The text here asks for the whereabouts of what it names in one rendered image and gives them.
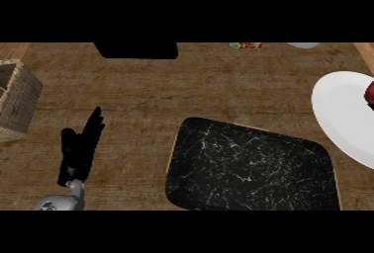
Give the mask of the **colourful small packet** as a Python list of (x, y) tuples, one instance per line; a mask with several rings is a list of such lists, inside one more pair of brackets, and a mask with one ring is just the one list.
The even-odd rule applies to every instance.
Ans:
[(238, 48), (238, 49), (262, 48), (263, 43), (262, 42), (231, 42), (229, 47)]

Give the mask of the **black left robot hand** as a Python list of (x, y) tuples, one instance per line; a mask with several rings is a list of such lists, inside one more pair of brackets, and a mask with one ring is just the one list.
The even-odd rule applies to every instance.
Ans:
[(101, 108), (96, 107), (87, 119), (83, 132), (73, 128), (62, 130), (62, 165), (58, 184), (65, 187), (73, 180), (86, 181), (90, 173), (93, 154), (105, 128)]

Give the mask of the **black appliance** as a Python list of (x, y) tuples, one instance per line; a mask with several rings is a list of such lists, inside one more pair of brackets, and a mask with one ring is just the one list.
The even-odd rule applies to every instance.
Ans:
[(95, 47), (105, 58), (176, 59), (179, 47), (175, 42), (96, 42)]

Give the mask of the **white plate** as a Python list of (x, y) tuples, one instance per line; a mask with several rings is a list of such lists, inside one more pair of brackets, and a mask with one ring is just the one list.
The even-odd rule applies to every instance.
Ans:
[(374, 169), (374, 111), (364, 93), (374, 77), (352, 71), (325, 74), (312, 88), (319, 127), (345, 154)]

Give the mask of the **wicker basket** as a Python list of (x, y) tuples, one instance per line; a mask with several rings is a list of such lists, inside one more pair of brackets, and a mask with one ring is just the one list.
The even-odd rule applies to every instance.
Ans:
[(42, 89), (43, 83), (22, 61), (0, 60), (0, 142), (25, 136)]

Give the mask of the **black scratched tray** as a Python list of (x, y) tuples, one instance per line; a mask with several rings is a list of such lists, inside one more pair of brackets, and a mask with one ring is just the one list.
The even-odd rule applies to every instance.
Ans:
[(328, 152), (248, 126), (183, 120), (167, 171), (169, 201), (198, 211), (337, 211)]

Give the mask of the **red bell pepper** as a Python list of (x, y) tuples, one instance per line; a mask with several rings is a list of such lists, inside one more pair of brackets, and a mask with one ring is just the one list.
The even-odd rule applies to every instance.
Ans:
[(374, 111), (374, 81), (367, 87), (365, 94), (364, 94), (364, 99), (367, 101), (367, 105)]

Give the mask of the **pale grey round object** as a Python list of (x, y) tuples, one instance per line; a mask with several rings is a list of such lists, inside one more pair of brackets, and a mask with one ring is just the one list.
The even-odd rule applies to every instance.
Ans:
[(287, 45), (296, 47), (296, 48), (314, 48), (319, 45), (319, 42), (287, 42)]

